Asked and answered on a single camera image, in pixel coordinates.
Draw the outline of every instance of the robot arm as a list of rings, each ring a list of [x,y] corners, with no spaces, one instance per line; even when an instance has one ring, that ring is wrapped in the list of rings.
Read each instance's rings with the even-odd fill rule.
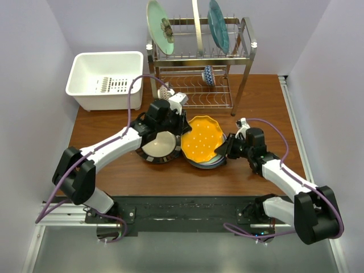
[[[74,147],[66,149],[61,157],[53,176],[57,185],[61,177],[76,161],[92,153],[78,169],[73,170],[65,178],[60,189],[75,204],[85,204],[100,213],[117,215],[114,200],[96,187],[96,174],[116,158],[143,147],[156,138],[157,133],[169,131],[174,135],[182,135],[191,130],[186,120],[182,106],[187,102],[187,96],[178,93],[168,101],[154,101],[143,116],[139,116],[120,132],[90,147],[77,150]]]
[[[339,213],[333,191],[327,186],[318,187],[287,168],[278,156],[267,151],[263,131],[251,128],[245,118],[237,126],[237,133],[229,134],[215,152],[231,159],[246,158],[253,172],[273,182],[292,201],[274,195],[258,197],[249,213],[260,219],[277,218],[291,225],[306,244],[335,237],[339,233],[338,219],[322,199],[324,196]]]

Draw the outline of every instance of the gray floor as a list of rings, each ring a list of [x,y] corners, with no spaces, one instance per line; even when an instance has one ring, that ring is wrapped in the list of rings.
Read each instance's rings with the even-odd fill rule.
[[[34,272],[338,271],[328,241],[307,246],[295,234],[264,246],[228,233],[140,233],[105,247],[95,227],[47,227]]]

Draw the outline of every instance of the green plate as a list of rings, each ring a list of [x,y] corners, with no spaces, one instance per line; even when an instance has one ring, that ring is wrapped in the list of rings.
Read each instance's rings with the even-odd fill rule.
[[[156,43],[164,54],[172,54],[175,49],[175,44],[171,24],[169,23],[166,11],[164,11],[156,0],[150,0],[148,2],[147,21],[149,33],[154,43]]]

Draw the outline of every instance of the wooden table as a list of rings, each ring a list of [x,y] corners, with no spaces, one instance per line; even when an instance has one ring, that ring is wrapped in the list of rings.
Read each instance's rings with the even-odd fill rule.
[[[231,75],[233,97],[242,75]],[[152,102],[148,79],[144,81],[143,103],[140,110],[132,111],[132,120],[146,111]],[[231,109],[188,109],[188,120],[196,115],[209,115],[218,120],[226,135],[236,133],[236,120],[263,118],[272,122],[287,138],[290,153],[287,166],[304,176],[303,166],[282,95],[277,75],[250,75],[236,117]],[[83,148],[117,133],[127,123],[127,111],[91,111],[80,107],[73,129],[70,146]],[[264,123],[250,122],[250,126],[264,130],[268,150],[279,156],[285,153],[280,136]],[[103,168],[97,175],[96,185],[110,195],[266,195],[282,191],[273,183],[251,172],[246,159],[228,160],[226,166],[212,170],[197,169],[183,156],[166,163],[151,164],[130,152]]]

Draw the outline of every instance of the dish rack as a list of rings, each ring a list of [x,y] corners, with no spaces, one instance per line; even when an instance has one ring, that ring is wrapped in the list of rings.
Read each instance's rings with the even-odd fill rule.
[[[189,108],[228,108],[235,116],[249,76],[257,50],[257,41],[250,20],[240,21],[226,17],[225,23],[230,40],[230,50],[226,55],[219,49],[211,36],[207,18],[201,18],[201,36],[204,53],[198,54],[195,20],[193,18],[169,19],[175,37],[173,54],[164,54],[154,41],[147,38],[147,56],[150,75],[169,82],[175,92],[187,94],[189,100],[184,107]],[[216,85],[207,86],[201,74],[207,65],[214,69]],[[231,93],[229,72],[232,65],[245,65],[243,79],[235,99]],[[151,78],[152,95],[158,98],[160,84]]]

